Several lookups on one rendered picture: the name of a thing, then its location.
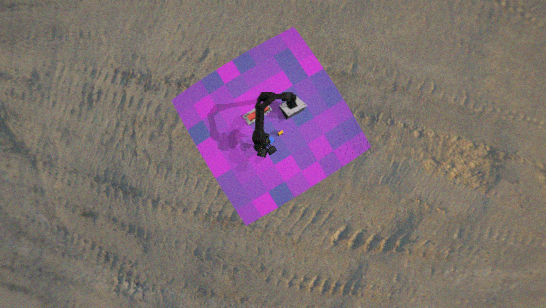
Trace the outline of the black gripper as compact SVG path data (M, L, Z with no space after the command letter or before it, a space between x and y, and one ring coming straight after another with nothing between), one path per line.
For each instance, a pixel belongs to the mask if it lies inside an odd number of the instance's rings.
M270 141L270 143L271 143L271 141ZM271 146L270 143L267 145L267 146L269 147L269 149L268 149L267 152L268 152L269 155L272 155L274 152L277 151L277 149L276 149L274 146ZM270 147L269 145L270 145L271 147Z

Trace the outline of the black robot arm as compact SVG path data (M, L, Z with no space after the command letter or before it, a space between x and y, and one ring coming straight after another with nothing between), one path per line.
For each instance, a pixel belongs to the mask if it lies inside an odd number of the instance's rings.
M282 101L287 101L287 106L290 109L293 109L297 106L296 104L296 95L292 92L284 92L282 94L275 94L273 92L261 92L257 98L255 104L255 130L252 134L252 141L254 142L253 148L258 152L257 156L266 158L268 148L266 147L269 143L269 134L264 132L264 110L269 106L272 101L275 99L282 99ZM263 103L260 103L264 101Z

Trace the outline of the red rectangular block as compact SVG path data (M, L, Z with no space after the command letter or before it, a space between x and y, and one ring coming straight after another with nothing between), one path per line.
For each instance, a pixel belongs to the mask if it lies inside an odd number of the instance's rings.
M269 110L268 107L265 108L264 113ZM247 118L251 121L255 118L255 111L247 116Z

